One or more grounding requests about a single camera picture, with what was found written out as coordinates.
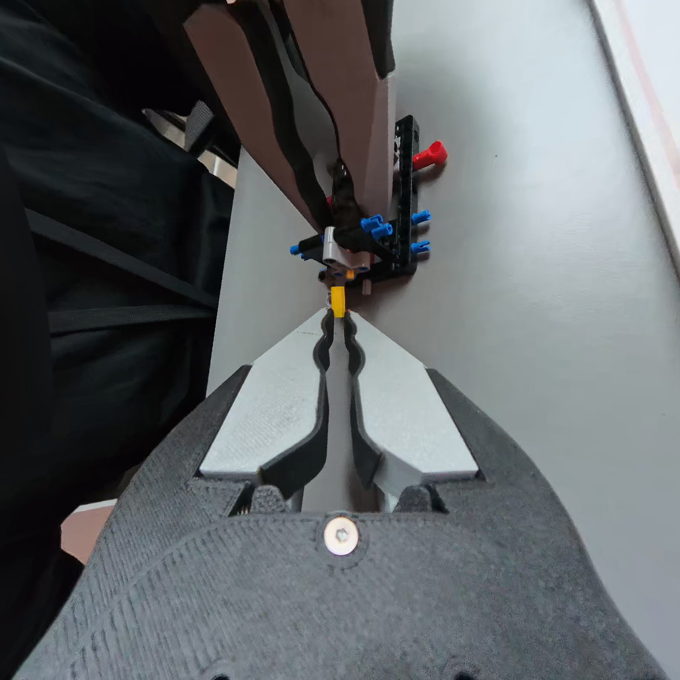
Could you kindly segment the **lego instruction booklet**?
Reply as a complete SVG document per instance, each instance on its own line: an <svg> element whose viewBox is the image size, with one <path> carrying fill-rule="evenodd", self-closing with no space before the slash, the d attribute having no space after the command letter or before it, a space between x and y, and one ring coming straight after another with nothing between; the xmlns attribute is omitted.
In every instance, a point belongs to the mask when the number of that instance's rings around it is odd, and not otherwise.
<svg viewBox="0 0 680 680"><path fill-rule="evenodd" d="M679 246L679 2L591 1L645 177Z"/></svg>

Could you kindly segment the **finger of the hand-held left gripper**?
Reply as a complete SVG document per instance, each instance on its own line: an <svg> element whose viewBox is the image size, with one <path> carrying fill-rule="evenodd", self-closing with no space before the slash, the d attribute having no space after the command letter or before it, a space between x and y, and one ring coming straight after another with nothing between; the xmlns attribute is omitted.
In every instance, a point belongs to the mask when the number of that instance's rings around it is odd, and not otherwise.
<svg viewBox="0 0 680 680"><path fill-rule="evenodd" d="M285 49L257 1L203 2L183 22L242 146L317 233L332 224L296 121Z"/></svg>
<svg viewBox="0 0 680 680"><path fill-rule="evenodd" d="M336 130L354 197L370 214L392 196L394 72L380 79L371 54L365 1L285 1L312 89Z"/></svg>

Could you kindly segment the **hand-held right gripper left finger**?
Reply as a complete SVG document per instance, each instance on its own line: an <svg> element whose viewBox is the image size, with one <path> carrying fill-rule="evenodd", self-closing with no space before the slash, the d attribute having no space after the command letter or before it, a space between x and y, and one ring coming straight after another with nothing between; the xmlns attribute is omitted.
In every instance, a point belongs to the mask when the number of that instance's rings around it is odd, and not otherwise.
<svg viewBox="0 0 680 680"><path fill-rule="evenodd" d="M333 312L319 310L243 367L201 477L273 486L289 499L319 474L327 459L333 333Z"/></svg>

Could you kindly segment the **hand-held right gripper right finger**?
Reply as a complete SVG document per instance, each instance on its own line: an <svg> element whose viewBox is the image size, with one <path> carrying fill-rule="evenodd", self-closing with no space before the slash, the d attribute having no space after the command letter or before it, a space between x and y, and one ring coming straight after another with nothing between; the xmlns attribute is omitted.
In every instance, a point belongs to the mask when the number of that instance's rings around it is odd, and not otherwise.
<svg viewBox="0 0 680 680"><path fill-rule="evenodd" d="M423 362L356 312L344 317L353 463L392 512L404 489L468 481L479 472Z"/></svg>

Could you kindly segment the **black lego frame assembly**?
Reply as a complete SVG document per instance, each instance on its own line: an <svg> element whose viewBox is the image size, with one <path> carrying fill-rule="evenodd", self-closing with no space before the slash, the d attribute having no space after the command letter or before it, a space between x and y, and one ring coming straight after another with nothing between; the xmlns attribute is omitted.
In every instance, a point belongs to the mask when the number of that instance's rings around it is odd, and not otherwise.
<svg viewBox="0 0 680 680"><path fill-rule="evenodd" d="M322 234L290 247L302 261L315 261L318 279L327 286L343 285L371 294L375 284L411 277L431 251L420 231L432 215L418 207L422 171L438 172L447 162L442 141L422 149L420 126L413 115L396 121L392 170L392 196L383 213L370 214L354 197L349 169L340 159L331 166L332 189L327 197L335 222Z"/></svg>

